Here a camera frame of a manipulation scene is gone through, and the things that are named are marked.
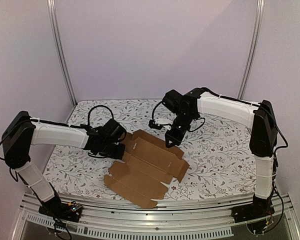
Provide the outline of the aluminium front rail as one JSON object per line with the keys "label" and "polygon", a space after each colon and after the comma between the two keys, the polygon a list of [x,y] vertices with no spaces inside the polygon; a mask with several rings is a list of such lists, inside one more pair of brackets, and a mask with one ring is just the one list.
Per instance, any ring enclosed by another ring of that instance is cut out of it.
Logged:
{"label": "aluminium front rail", "polygon": [[276,222],[257,236],[247,222],[235,222],[232,208],[249,204],[251,194],[200,200],[161,200],[154,209],[125,201],[62,194],[83,205],[78,222],[68,222],[73,239],[103,240],[300,240],[300,224],[288,194],[274,196]]}

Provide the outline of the right aluminium frame post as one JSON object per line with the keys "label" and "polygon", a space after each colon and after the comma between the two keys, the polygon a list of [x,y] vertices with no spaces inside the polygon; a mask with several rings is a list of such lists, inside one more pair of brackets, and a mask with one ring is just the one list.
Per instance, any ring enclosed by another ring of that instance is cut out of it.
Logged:
{"label": "right aluminium frame post", "polygon": [[242,100],[245,96],[248,81],[250,78],[251,70],[254,63],[255,54],[257,51],[259,36],[262,28],[262,21],[264,15],[265,0],[258,0],[256,5],[255,19],[253,24],[252,38],[250,42],[250,47],[248,51],[247,61],[243,71],[243,76],[241,84],[239,86],[239,91],[237,94],[237,99]]}

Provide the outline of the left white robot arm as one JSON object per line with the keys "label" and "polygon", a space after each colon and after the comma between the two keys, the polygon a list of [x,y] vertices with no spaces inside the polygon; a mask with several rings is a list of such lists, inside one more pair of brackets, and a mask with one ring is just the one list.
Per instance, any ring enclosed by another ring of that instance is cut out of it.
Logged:
{"label": "left white robot arm", "polygon": [[87,151],[94,158],[120,160],[125,152],[122,143],[127,131],[111,118],[105,125],[92,127],[41,120],[20,111],[2,134],[0,148],[3,156],[0,160],[28,185],[39,200],[45,203],[45,209],[53,216],[64,213],[64,205],[59,202],[52,185],[45,179],[29,155],[31,146],[54,145],[68,146]]}

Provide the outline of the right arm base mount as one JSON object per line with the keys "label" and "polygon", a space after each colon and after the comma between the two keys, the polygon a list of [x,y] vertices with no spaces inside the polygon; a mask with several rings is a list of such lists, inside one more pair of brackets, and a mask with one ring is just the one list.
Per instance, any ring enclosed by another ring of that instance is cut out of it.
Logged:
{"label": "right arm base mount", "polygon": [[252,203],[235,206],[231,209],[231,216],[235,223],[263,218],[274,213],[275,210],[270,197],[262,199],[255,195],[252,198]]}

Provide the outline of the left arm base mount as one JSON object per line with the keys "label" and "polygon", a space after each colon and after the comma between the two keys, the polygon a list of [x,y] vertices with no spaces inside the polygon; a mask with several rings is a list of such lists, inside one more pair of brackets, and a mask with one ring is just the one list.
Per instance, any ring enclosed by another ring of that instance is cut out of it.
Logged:
{"label": "left arm base mount", "polygon": [[61,201],[57,192],[54,192],[52,199],[44,202],[40,201],[38,212],[42,215],[50,216],[55,219],[78,223],[83,211],[83,205],[71,201],[64,203]]}

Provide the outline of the aluminium frame post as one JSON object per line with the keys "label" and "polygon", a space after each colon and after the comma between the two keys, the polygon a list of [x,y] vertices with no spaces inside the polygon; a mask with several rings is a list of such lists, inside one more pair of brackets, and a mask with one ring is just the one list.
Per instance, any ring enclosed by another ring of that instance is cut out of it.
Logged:
{"label": "aluminium frame post", "polygon": [[248,51],[247,61],[243,71],[243,76],[241,84],[239,86],[239,91],[237,94],[237,99],[242,100],[245,96],[248,81],[250,78],[251,70],[254,63],[255,54],[257,51],[259,36],[262,28],[262,21],[264,15],[265,0],[258,0],[256,5],[255,19],[253,24],[252,38],[250,42],[250,47]]}
{"label": "aluminium frame post", "polygon": [[78,104],[78,101],[75,96],[75,91],[73,84],[71,82],[69,70],[67,67],[67,62],[63,50],[62,40],[61,40],[61,34],[60,29],[58,25],[58,17],[57,17],[57,11],[56,11],[56,2],[54,0],[47,0],[47,8],[48,8],[48,14],[52,29],[52,35],[55,43],[55,48],[57,52],[57,57],[59,60],[61,73],[63,76],[64,84],[69,96],[69,99],[71,101],[71,104],[75,107]]}

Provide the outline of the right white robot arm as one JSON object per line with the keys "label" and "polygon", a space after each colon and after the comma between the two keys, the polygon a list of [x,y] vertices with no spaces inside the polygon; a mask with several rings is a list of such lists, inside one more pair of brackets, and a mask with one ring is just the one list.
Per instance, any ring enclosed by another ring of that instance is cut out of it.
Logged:
{"label": "right white robot arm", "polygon": [[260,103],[247,102],[216,94],[206,87],[194,88],[186,94],[170,90],[162,104],[175,114],[170,129],[165,133],[167,148],[179,146],[191,123],[208,114],[219,116],[244,125],[251,131],[249,148],[256,164],[256,185],[254,195],[259,198],[249,206],[252,218],[259,218],[268,210],[264,200],[273,192],[275,146],[277,144],[277,123],[272,105],[263,100]]}

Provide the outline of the brown cardboard box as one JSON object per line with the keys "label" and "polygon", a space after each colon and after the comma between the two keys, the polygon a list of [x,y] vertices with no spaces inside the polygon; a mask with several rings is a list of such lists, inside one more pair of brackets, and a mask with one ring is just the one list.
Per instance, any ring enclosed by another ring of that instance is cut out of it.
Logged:
{"label": "brown cardboard box", "polygon": [[189,168],[184,152],[141,129],[128,133],[122,161],[114,161],[104,176],[113,192],[138,205],[153,209],[168,191],[172,179],[181,182]]}

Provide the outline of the left aluminium frame post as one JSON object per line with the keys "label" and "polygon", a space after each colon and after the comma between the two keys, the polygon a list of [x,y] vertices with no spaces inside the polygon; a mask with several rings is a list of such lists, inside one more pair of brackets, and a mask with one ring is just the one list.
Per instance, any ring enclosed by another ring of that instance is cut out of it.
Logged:
{"label": "left aluminium frame post", "polygon": [[78,104],[78,101],[75,96],[75,91],[73,84],[71,82],[69,70],[67,67],[67,62],[63,50],[62,40],[61,40],[61,34],[60,29],[58,25],[58,17],[57,17],[57,11],[56,11],[56,2],[54,0],[47,0],[47,8],[48,8],[48,14],[52,29],[52,35],[55,43],[55,48],[57,52],[57,57],[59,60],[61,73],[63,76],[64,84],[69,96],[69,99],[71,101],[71,104],[75,107]]}

